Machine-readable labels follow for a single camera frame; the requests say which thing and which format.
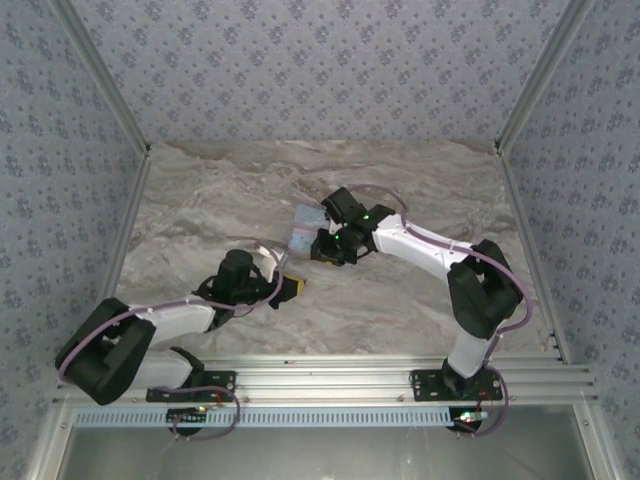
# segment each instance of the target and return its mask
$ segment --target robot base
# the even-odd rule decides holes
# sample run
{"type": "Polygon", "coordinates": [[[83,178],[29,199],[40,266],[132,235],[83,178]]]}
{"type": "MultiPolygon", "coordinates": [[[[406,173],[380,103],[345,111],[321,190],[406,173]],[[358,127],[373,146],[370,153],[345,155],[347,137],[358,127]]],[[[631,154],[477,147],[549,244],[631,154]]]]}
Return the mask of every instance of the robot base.
{"type": "Polygon", "coordinates": [[[466,385],[464,392],[454,392],[445,385],[445,373],[438,370],[413,370],[409,375],[413,399],[416,402],[479,402],[502,400],[500,379],[490,370],[481,369],[466,385]]]}

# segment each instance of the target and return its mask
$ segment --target enclosure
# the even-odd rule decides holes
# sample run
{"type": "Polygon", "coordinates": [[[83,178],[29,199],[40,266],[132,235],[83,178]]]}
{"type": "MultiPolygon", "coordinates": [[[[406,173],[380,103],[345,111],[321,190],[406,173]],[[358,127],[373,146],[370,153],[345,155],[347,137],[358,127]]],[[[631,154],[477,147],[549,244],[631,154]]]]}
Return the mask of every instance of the enclosure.
{"type": "Polygon", "coordinates": [[[639,12],[5,2],[2,477],[640,476],[639,12]],[[491,358],[499,432],[456,440],[443,427],[472,402],[418,401],[410,373],[440,368],[462,328],[446,283],[381,252],[292,255],[301,295],[169,344],[235,372],[243,416],[212,454],[173,442],[180,404],[133,389],[97,407],[57,383],[53,357],[101,300],[182,298],[231,249],[286,249],[298,205],[356,184],[436,234],[497,243],[531,294],[491,358]]]}

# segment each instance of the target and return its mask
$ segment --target patterned wallpaper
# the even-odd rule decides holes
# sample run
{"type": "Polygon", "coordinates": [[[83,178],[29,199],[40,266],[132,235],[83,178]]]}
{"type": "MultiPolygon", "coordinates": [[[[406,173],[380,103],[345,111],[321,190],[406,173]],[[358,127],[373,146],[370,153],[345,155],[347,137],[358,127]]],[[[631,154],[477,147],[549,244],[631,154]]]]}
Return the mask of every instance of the patterned wallpaper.
{"type": "Polygon", "coordinates": [[[75,0],[151,142],[492,139],[566,0],[75,0]]]}
{"type": "Polygon", "coordinates": [[[21,478],[137,155],[45,0],[0,2],[0,478],[21,478]]]}
{"type": "Polygon", "coordinates": [[[602,0],[510,153],[576,362],[640,478],[640,3],[602,0]]]}

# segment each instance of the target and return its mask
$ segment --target white cable tray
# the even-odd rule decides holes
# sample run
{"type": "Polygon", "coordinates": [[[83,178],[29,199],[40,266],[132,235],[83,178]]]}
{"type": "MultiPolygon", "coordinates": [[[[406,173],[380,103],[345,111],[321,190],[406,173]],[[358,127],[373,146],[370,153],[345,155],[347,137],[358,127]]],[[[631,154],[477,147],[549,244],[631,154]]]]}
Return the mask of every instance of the white cable tray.
{"type": "MultiPolygon", "coordinates": [[[[74,427],[166,427],[166,408],[136,407],[78,408],[74,427]]],[[[204,422],[180,423],[181,427],[225,427],[233,421],[235,409],[225,407],[207,412],[204,422]]],[[[254,407],[241,413],[238,427],[442,427],[453,422],[447,407],[254,407]]]]}

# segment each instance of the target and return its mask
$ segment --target marble surface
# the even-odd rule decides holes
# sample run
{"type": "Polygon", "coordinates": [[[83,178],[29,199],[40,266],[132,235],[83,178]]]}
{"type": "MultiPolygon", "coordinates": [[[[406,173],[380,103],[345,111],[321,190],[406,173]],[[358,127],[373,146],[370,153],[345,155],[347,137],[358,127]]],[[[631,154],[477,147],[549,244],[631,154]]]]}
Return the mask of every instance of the marble surface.
{"type": "MultiPolygon", "coordinates": [[[[339,186],[376,183],[398,191],[410,218],[442,235],[496,241],[535,295],[495,158],[453,142],[242,142],[157,145],[118,286],[147,304],[179,298],[217,271],[225,252],[254,239],[286,245],[295,206],[339,186]]],[[[384,194],[357,197],[393,206],[384,194]]],[[[446,354],[460,327],[446,285],[398,259],[373,254],[356,266],[292,259],[302,296],[216,332],[174,344],[192,353],[446,354]]],[[[522,305],[514,315],[521,318],[522,305]]],[[[541,351],[539,309],[499,349],[541,351]]]]}

